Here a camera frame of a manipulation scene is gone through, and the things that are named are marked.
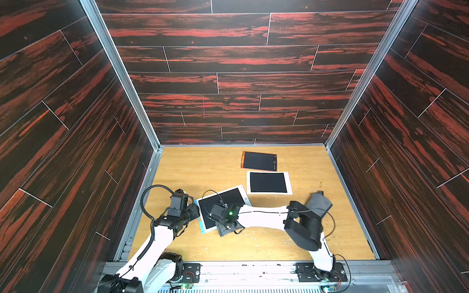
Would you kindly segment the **blue-edged white drawing tablet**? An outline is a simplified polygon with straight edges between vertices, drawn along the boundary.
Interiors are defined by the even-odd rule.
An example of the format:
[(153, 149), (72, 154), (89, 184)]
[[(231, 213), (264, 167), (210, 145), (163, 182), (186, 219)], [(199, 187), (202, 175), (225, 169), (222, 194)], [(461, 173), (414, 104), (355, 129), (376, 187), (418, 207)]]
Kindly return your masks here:
[(199, 226), (201, 232), (202, 234), (206, 234), (216, 230), (216, 222), (210, 219), (210, 212), (215, 206), (227, 208), (233, 205), (250, 206), (251, 202), (243, 186), (239, 185), (221, 192), (208, 190), (207, 194), (203, 194), (202, 198), (195, 201), (195, 204), (200, 210)]

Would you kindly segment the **red drawing tablet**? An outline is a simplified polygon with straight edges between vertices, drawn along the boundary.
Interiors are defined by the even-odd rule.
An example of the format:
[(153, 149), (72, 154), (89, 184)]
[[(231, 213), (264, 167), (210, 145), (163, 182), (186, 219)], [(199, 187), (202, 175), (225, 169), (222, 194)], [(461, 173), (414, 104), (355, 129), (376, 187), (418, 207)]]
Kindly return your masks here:
[(277, 155), (244, 151), (241, 167), (253, 170), (277, 171)]

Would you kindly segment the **grey microfibre cloth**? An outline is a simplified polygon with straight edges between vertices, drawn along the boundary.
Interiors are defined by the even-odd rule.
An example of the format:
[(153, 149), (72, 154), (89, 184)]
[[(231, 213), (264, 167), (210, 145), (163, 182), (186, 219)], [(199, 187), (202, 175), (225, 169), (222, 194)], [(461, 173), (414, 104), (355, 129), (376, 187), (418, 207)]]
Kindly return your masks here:
[(328, 198), (324, 196), (324, 192), (319, 190), (310, 194), (310, 198), (306, 202), (305, 206), (307, 209), (314, 212), (320, 219), (322, 219), (332, 208), (333, 204)]

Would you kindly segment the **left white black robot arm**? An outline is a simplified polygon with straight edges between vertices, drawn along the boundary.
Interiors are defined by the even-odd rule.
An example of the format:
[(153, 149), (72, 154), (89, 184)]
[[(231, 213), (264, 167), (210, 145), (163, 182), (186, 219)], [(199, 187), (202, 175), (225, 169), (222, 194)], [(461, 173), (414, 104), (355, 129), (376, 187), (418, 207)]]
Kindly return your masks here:
[[(154, 188), (170, 192), (171, 205), (158, 217), (145, 209), (145, 196)], [(150, 234), (138, 252), (117, 273), (105, 275), (93, 293), (147, 293), (159, 290), (175, 276), (183, 272), (182, 257), (166, 253), (167, 247), (187, 229), (190, 222), (200, 217), (194, 198), (178, 189), (156, 184), (146, 188), (140, 197), (140, 208), (150, 219)]]

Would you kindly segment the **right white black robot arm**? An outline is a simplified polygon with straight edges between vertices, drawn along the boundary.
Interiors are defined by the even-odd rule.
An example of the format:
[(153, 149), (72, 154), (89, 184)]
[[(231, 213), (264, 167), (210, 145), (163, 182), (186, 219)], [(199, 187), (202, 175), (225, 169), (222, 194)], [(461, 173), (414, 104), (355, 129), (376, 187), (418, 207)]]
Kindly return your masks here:
[(309, 252), (317, 271), (331, 273), (335, 257), (328, 248), (322, 225), (329, 210), (314, 207), (312, 203), (305, 206), (298, 201), (278, 208), (214, 205), (208, 217), (215, 222), (220, 236), (238, 234), (252, 227), (284, 231), (298, 247)]

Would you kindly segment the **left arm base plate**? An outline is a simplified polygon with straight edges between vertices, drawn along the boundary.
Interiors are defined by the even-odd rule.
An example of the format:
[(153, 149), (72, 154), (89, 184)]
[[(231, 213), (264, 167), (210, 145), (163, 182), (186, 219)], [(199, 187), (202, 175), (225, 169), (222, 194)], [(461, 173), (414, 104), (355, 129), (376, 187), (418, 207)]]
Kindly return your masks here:
[(175, 275), (169, 283), (194, 284), (200, 281), (201, 264), (196, 262), (181, 262), (176, 265)]

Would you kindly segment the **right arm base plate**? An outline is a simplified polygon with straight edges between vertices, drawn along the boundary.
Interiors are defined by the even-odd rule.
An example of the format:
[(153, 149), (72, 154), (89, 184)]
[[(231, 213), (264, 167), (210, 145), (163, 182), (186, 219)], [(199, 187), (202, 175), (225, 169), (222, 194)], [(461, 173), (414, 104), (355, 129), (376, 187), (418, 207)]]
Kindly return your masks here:
[(331, 271), (322, 271), (314, 266), (312, 262), (297, 262), (295, 264), (295, 273), (300, 283), (342, 283), (348, 280), (346, 271), (340, 262), (335, 262)]

